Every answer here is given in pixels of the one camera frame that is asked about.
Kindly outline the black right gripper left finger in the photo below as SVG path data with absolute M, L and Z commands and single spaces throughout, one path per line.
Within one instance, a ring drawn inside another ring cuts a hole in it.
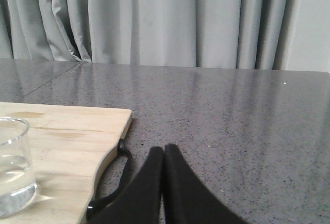
M 128 187 L 89 223 L 159 223 L 163 149 L 149 154 Z

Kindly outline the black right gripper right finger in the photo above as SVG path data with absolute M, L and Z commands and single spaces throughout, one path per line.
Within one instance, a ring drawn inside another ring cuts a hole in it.
M 163 169 L 166 223 L 246 223 L 195 175 L 177 145 L 166 145 Z

